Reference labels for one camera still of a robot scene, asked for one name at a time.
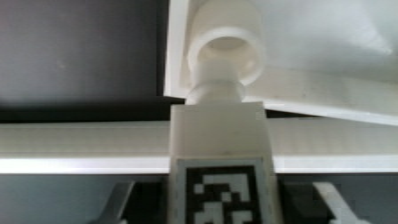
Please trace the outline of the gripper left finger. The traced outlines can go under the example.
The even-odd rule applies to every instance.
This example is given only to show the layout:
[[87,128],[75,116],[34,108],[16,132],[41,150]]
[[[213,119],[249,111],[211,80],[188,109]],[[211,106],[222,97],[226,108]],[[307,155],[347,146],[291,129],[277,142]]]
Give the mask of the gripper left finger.
[[165,224],[165,189],[160,182],[116,184],[100,224]]

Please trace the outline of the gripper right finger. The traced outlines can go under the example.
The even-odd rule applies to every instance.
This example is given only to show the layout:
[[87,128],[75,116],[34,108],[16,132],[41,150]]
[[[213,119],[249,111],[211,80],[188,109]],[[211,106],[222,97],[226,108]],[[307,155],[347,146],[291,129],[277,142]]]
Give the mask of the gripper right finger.
[[284,224],[371,224],[331,182],[279,182]]

